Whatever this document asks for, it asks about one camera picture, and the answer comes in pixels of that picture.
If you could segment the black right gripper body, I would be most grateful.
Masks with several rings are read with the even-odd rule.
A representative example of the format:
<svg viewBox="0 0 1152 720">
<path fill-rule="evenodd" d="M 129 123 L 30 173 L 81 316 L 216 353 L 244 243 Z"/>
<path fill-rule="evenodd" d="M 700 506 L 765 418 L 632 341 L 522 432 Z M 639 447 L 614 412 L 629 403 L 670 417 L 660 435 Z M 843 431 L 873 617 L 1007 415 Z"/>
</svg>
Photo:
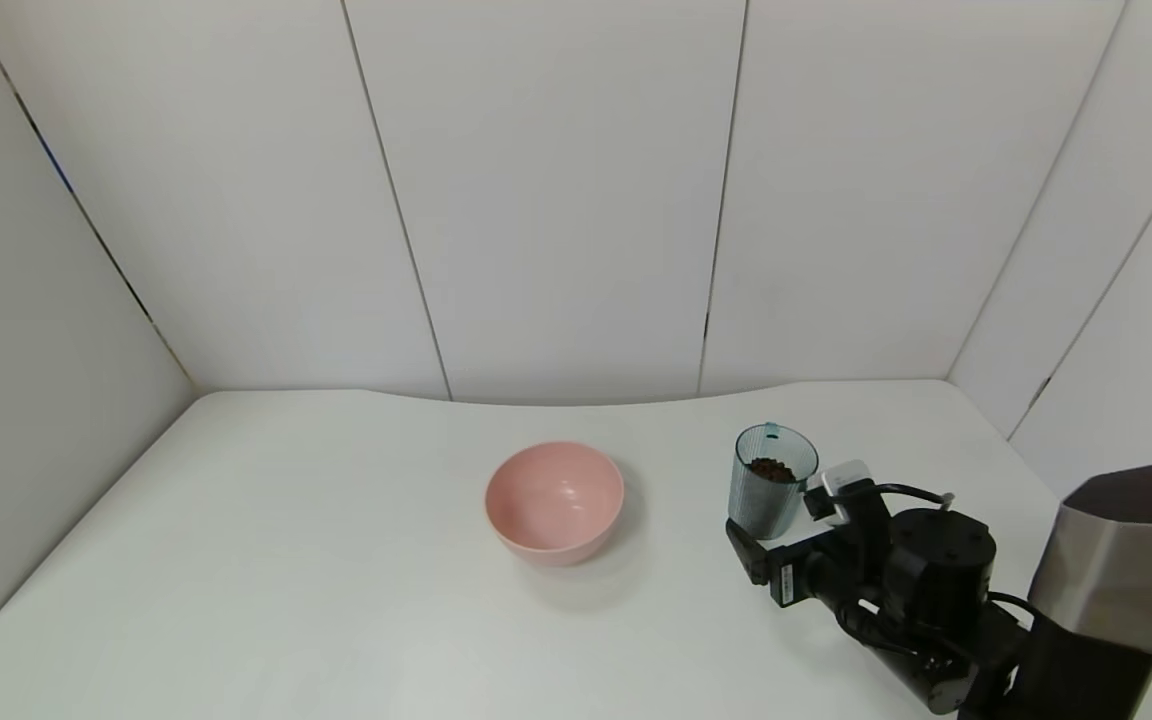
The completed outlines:
<svg viewBox="0 0 1152 720">
<path fill-rule="evenodd" d="M 851 530 L 835 528 L 797 541 L 760 543 L 771 598 L 786 607 L 806 600 L 840 609 L 859 600 L 861 550 Z"/>
</svg>

